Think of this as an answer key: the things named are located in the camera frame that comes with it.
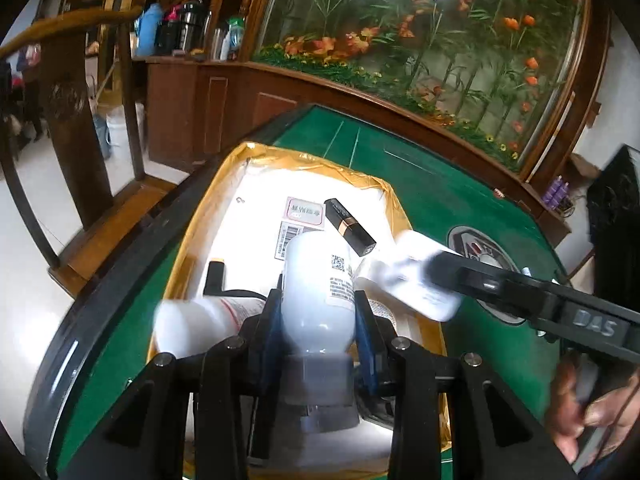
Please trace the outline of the person right hand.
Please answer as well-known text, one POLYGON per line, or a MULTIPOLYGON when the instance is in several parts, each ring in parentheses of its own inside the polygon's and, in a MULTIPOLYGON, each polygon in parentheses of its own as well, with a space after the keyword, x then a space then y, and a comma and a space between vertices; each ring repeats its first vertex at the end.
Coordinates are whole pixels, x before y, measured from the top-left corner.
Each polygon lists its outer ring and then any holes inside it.
POLYGON ((544 426, 555 445, 570 463, 578 455, 577 439, 586 428, 610 432, 601 458, 613 454, 626 440, 639 417, 639 371, 626 385, 605 393, 582 408, 575 396, 577 372, 571 358, 563 358, 550 385, 550 403, 544 426))

